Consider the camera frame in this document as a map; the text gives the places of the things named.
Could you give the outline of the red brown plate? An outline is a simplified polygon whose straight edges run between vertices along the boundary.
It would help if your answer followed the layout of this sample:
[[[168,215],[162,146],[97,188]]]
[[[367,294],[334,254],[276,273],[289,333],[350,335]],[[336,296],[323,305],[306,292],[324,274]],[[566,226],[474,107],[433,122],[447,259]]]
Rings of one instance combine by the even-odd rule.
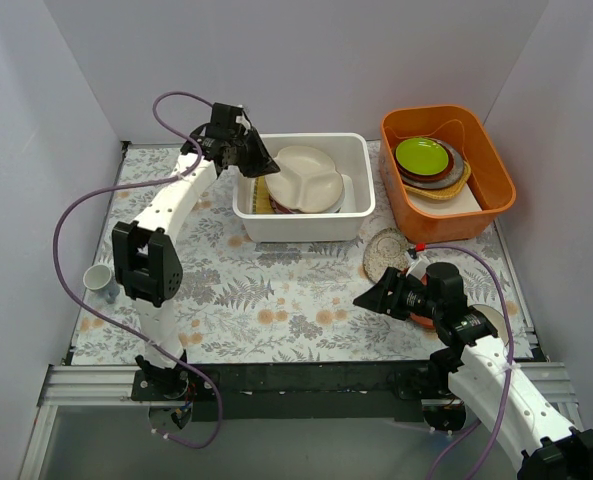
[[[407,274],[407,277],[410,278],[411,280],[419,282],[423,286],[427,285],[427,276],[426,275],[423,275],[421,279],[418,279],[414,275],[410,275],[410,274]],[[428,331],[435,330],[434,323],[431,318],[424,317],[424,316],[421,316],[421,315],[418,315],[415,313],[411,313],[409,318],[411,321],[413,321],[415,324],[419,325],[420,327],[424,328],[425,330],[428,330]]]

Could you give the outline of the orange plastic bin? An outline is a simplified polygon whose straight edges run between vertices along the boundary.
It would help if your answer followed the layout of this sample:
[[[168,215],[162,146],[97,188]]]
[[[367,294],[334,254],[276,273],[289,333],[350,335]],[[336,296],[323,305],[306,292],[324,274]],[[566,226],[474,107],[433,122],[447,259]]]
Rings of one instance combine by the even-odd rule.
[[[458,105],[394,110],[379,168],[394,218],[414,243],[473,238],[515,202],[513,181],[478,117]]]

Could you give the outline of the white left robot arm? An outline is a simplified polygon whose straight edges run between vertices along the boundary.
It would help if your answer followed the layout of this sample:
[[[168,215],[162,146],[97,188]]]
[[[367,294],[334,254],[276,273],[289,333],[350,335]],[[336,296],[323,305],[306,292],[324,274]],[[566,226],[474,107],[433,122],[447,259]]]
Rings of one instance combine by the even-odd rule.
[[[160,368],[154,387],[169,400],[181,398],[189,386],[187,373],[176,367],[184,353],[173,301],[183,281],[177,237],[199,197],[229,167],[246,178],[280,171],[245,109],[215,103],[209,122],[191,132],[150,203],[112,230],[115,278],[133,300],[147,337],[144,360]]]

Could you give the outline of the speckled beige plate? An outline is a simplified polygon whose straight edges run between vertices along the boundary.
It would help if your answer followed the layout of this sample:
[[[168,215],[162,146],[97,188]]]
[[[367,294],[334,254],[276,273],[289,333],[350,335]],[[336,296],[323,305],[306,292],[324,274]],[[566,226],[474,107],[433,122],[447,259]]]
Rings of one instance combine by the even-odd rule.
[[[411,244],[395,228],[379,231],[367,244],[363,255],[363,269],[367,278],[376,283],[388,267],[405,270],[410,260],[407,251]]]

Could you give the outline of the woven yellow basket tray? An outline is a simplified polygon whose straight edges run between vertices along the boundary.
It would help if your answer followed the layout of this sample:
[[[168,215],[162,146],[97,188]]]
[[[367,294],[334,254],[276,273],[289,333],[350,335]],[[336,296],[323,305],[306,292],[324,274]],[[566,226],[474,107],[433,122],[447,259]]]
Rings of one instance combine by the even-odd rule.
[[[436,189],[436,190],[430,190],[430,189],[426,189],[426,188],[418,188],[416,186],[413,186],[411,183],[409,183],[406,180],[403,181],[403,184],[404,184],[405,190],[407,192],[411,192],[411,193],[414,193],[416,195],[419,195],[421,197],[428,198],[431,200],[446,201],[446,200],[455,198],[464,189],[464,187],[467,185],[467,181],[469,180],[471,174],[472,174],[472,168],[471,168],[470,164],[467,161],[465,161],[464,162],[464,170],[463,170],[463,174],[461,175],[461,177],[454,184],[452,184],[446,188]]]

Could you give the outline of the yellow bamboo mat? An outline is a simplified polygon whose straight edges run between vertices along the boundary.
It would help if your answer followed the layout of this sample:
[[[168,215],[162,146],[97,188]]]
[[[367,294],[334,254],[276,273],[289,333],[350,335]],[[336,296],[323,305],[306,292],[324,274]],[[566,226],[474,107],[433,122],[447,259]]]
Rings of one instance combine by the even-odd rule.
[[[252,213],[255,215],[275,214],[264,177],[259,177],[254,180],[251,209]]]

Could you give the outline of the pink polka dot plate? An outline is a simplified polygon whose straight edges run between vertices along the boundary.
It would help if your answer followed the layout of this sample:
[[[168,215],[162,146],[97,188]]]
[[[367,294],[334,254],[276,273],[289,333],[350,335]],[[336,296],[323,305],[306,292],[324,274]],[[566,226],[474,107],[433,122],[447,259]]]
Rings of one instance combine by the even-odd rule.
[[[294,214],[294,211],[276,202],[272,197],[269,198],[269,203],[276,214]]]

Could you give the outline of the white board in bin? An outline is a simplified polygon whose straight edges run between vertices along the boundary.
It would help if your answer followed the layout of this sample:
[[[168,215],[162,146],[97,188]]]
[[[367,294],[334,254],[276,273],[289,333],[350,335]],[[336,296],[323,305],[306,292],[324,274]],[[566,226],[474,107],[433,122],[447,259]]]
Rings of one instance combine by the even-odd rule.
[[[408,193],[410,203],[428,215],[447,216],[481,212],[482,209],[468,185],[453,198],[430,199],[413,192]]]

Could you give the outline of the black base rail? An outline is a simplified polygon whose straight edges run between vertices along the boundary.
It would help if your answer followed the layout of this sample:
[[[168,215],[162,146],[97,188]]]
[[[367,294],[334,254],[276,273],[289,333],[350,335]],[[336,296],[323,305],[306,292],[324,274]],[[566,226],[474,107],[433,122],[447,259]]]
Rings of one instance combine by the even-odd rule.
[[[182,420],[381,418],[460,430],[464,404],[429,361],[204,364],[137,361],[131,398],[175,405]]]

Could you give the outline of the black rimmed white bowl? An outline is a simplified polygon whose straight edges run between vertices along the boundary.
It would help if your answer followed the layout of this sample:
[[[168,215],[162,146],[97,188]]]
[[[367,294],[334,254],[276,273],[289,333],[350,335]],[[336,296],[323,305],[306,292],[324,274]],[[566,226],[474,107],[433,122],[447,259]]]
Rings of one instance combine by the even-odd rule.
[[[474,305],[474,308],[482,313],[490,321],[490,323],[497,330],[500,337],[505,338],[507,336],[505,317],[502,312],[484,304]]]

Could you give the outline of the cream divided plate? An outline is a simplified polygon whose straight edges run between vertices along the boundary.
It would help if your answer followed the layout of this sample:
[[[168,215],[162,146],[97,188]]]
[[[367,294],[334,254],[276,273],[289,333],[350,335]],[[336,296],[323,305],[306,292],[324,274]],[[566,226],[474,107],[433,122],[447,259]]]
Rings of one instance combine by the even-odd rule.
[[[278,173],[265,176],[270,196],[289,210],[317,214],[331,209],[344,192],[336,164],[325,152],[308,146],[287,146],[275,157]]]

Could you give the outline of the white small cup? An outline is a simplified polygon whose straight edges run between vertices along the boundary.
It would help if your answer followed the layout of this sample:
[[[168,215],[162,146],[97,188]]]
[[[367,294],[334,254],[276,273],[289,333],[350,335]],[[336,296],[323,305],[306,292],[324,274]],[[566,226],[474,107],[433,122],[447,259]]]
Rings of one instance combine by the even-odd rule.
[[[83,284],[87,290],[109,304],[113,304],[120,292],[112,269],[105,264],[89,267],[83,275]]]

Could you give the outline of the brown plate under green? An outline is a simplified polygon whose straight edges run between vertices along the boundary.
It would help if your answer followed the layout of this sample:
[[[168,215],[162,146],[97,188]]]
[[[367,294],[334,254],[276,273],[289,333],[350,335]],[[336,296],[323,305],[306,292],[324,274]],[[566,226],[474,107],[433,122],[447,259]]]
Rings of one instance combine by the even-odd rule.
[[[423,183],[442,180],[452,171],[454,167],[454,159],[452,154],[444,146],[442,146],[441,149],[447,155],[447,164],[445,168],[440,172],[436,172],[433,175],[421,175],[405,169],[401,164],[398,164],[397,168],[402,175]]]

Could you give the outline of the pale blue rimmed plate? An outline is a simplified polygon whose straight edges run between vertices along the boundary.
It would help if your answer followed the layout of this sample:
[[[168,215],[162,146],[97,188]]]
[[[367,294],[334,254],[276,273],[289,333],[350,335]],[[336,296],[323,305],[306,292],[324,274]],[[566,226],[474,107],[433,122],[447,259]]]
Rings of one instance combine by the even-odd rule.
[[[335,201],[335,203],[332,206],[330,206],[328,209],[326,209],[324,211],[325,214],[339,213],[341,211],[341,209],[342,209],[342,206],[343,206],[344,201],[345,201],[345,192],[346,192],[346,189],[345,189],[345,176],[342,175],[341,176],[341,179],[342,179],[342,186],[341,186],[341,191],[340,191],[339,197],[337,198],[337,200]]]

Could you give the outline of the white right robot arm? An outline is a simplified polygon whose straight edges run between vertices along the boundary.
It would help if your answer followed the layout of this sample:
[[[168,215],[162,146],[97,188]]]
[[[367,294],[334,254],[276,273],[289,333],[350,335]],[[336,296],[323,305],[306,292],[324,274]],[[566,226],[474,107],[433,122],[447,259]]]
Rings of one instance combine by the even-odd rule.
[[[512,461],[520,479],[593,479],[593,430],[559,413],[509,357],[491,321],[469,305],[458,268],[429,265],[426,280],[389,267],[355,306],[406,320],[430,319],[444,349],[430,357],[430,389],[455,395]]]

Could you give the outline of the floral table mat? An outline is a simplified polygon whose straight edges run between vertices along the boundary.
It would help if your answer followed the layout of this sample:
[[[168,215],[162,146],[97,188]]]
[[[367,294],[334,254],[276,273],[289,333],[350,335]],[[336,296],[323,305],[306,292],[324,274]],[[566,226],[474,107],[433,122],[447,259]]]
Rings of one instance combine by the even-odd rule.
[[[367,143],[376,208],[347,242],[254,243],[232,209],[233,169],[202,195],[177,246],[184,278],[175,313],[189,363],[423,360],[443,347],[435,332],[413,321],[396,321],[352,304],[371,285],[363,269],[365,247],[378,232],[395,226],[378,169],[379,143]],[[177,156],[178,147],[131,146],[119,183],[159,178],[169,173]],[[532,358],[532,328],[495,225],[458,244],[496,272],[510,314],[515,358]],[[493,281],[475,259],[444,249],[426,255],[457,265],[472,304],[502,311]],[[144,342],[86,311],[80,312],[77,327],[72,365],[133,364],[144,355]]]

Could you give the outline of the grey round plate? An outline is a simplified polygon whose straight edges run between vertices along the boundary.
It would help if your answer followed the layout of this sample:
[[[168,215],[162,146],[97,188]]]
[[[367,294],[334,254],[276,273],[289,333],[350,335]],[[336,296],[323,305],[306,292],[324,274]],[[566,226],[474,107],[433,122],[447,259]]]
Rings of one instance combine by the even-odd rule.
[[[402,180],[406,180],[409,183],[411,183],[413,186],[416,186],[418,188],[426,188],[426,189],[430,189],[430,190],[436,190],[436,189],[442,189],[442,188],[446,188],[452,184],[454,184],[463,174],[463,170],[464,170],[464,159],[462,157],[462,155],[455,150],[453,147],[451,147],[449,144],[446,144],[445,142],[440,142],[441,146],[444,146],[453,156],[454,159],[454,167],[452,169],[452,171],[442,180],[438,180],[438,181],[433,181],[433,182],[428,182],[428,183],[423,183],[417,180],[413,180],[411,178],[408,178],[402,174],[400,174]]]

